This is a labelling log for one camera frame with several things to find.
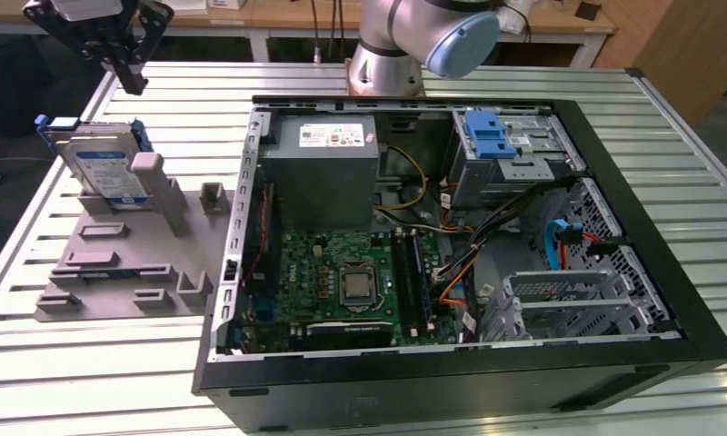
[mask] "yellow wire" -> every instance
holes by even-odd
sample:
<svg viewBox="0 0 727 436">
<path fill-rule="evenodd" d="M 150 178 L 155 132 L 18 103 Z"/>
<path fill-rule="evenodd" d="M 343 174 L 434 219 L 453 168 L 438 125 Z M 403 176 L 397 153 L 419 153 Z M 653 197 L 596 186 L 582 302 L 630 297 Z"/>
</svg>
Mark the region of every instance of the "yellow wire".
<svg viewBox="0 0 727 436">
<path fill-rule="evenodd" d="M 411 202 L 403 203 L 403 204 L 378 204 L 375 206 L 375 209 L 378 209 L 378 210 L 393 211 L 393 210 L 406 209 L 407 207 L 413 206 L 414 204 L 418 204 L 421 202 L 421 200 L 423 200 L 423 197 L 426 196 L 426 191 L 429 190 L 429 182 L 427 182 L 427 179 L 426 179 L 426 173 L 423 173 L 423 168 L 421 168 L 421 165 L 417 163 L 417 160 L 413 159 L 413 156 L 410 156 L 410 154 L 407 154 L 407 152 L 405 150 L 402 150 L 399 147 L 397 147 L 395 145 L 389 145 L 389 148 L 393 148 L 397 152 L 399 152 L 399 154 L 403 156 L 403 158 L 407 161 L 410 161 L 413 166 L 415 166 L 417 171 L 421 173 L 421 182 L 423 184 L 423 187 L 421 188 L 421 195 Z"/>
</svg>

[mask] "gray plastic base plate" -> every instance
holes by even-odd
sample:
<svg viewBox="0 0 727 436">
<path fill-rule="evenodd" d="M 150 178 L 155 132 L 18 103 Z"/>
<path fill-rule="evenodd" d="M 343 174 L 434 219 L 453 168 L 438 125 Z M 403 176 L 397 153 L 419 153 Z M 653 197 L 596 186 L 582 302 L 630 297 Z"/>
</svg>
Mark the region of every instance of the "gray plastic base plate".
<svg viewBox="0 0 727 436">
<path fill-rule="evenodd" d="M 92 278 L 52 273 L 52 282 L 38 302 L 38 321 L 204 314 L 206 297 L 212 283 L 219 282 L 231 215 L 228 208 L 206 215 L 200 192 L 184 195 L 190 231 L 180 238 L 174 236 L 163 215 L 152 211 L 82 215 L 58 270 L 74 271 L 71 259 L 95 259 L 99 263 L 92 262 L 86 273 Z M 232 192 L 227 192 L 227 197 L 231 201 Z M 108 260 L 104 253 L 116 254 L 111 263 L 103 262 Z M 135 276 L 140 267 L 168 265 L 170 273 Z M 99 278 L 107 275 L 98 273 L 102 269 L 115 269 L 127 277 Z"/>
</svg>

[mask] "floor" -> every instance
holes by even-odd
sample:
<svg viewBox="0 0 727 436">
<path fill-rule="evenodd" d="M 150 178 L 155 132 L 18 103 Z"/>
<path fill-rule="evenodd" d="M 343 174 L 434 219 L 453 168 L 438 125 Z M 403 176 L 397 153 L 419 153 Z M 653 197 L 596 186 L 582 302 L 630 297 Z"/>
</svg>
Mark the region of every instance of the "floor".
<svg viewBox="0 0 727 436">
<path fill-rule="evenodd" d="M 84 63 L 56 41 L 36 40 L 51 68 L 54 81 L 42 91 L 44 112 L 52 116 L 71 116 L 83 112 L 88 98 L 102 77 L 96 65 Z M 170 39 L 158 52 L 162 60 L 199 60 L 199 44 Z M 226 50 L 208 60 L 247 61 L 239 48 Z M 727 165 L 727 95 L 721 99 L 705 122 L 696 129 L 709 147 Z M 0 251 L 34 198 L 54 159 L 43 141 L 31 134 L 8 138 L 0 134 Z"/>
</svg>

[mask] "white label sticker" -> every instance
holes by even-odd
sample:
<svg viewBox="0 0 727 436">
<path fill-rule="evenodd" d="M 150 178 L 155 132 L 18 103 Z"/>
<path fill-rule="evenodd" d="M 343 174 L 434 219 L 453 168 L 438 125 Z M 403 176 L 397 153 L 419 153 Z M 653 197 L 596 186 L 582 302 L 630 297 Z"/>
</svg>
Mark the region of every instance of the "white label sticker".
<svg viewBox="0 0 727 436">
<path fill-rule="evenodd" d="M 525 134 L 518 136 L 510 136 L 509 143 L 513 145 L 531 145 L 531 140 L 529 139 L 529 135 Z"/>
<path fill-rule="evenodd" d="M 146 190 L 130 172 L 130 158 L 124 152 L 79 152 L 75 159 L 86 178 L 112 203 L 146 203 Z"/>
<path fill-rule="evenodd" d="M 299 147 L 363 147 L 363 124 L 305 124 Z"/>
<path fill-rule="evenodd" d="M 442 207 L 445 209 L 450 209 L 450 206 L 453 204 L 453 196 L 449 193 L 442 193 L 439 195 L 439 200 L 441 200 L 441 203 L 442 203 Z"/>
<path fill-rule="evenodd" d="M 477 320 L 469 312 L 463 313 L 463 325 L 466 325 L 466 328 L 470 329 L 471 332 L 477 331 Z"/>
</svg>

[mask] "aluminum table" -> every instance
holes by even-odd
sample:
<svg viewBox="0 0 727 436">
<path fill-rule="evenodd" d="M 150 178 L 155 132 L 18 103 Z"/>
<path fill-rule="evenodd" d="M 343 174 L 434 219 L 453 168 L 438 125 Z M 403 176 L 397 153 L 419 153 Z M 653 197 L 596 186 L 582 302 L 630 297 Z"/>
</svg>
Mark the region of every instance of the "aluminum table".
<svg viewBox="0 0 727 436">
<path fill-rule="evenodd" d="M 234 187 L 254 94 L 345 94 L 345 67 L 154 63 L 142 97 L 111 74 L 84 118 L 148 125 L 184 187 Z M 431 96 L 577 100 L 727 333 L 727 170 L 646 79 L 622 70 L 485 68 L 426 73 Z M 0 255 L 0 434 L 238 434 L 191 394 L 202 317 L 39 323 L 35 301 L 83 211 L 55 162 Z M 727 365 L 604 411 L 439 421 L 334 434 L 727 435 Z"/>
</svg>

